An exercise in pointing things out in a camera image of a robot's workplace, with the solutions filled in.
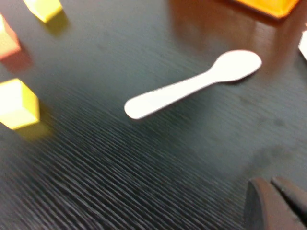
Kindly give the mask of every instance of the wooden block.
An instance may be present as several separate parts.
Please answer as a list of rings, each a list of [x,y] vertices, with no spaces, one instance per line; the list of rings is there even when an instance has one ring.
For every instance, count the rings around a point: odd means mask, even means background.
[[[9,27],[4,17],[0,14],[0,59],[20,51],[16,33]]]
[[[44,23],[62,11],[59,0],[24,0],[29,10]]]
[[[10,129],[39,122],[37,96],[19,79],[0,84],[0,121]]]

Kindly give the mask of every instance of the spoon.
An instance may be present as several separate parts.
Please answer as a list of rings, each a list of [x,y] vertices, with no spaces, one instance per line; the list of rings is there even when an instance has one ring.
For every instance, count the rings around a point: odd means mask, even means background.
[[[126,102],[124,109],[132,119],[141,119],[214,83],[244,78],[260,66],[260,57],[251,51],[228,51],[220,55],[208,71],[133,97]]]

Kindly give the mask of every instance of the dark wooden table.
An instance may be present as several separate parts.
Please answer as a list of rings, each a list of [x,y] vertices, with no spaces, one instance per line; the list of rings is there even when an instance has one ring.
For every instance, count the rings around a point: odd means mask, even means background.
[[[44,25],[0,10],[23,52],[2,61],[40,98],[41,127],[0,127],[0,229],[243,229],[247,181],[307,188],[307,1],[280,22],[211,0],[62,0]],[[131,97],[249,49],[263,66],[141,121]]]

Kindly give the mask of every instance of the orange block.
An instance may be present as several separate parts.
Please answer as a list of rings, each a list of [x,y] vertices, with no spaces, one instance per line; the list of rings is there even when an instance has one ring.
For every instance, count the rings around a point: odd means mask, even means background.
[[[299,0],[237,0],[275,18],[287,16]]]
[[[0,14],[0,59],[20,51],[18,37]]]

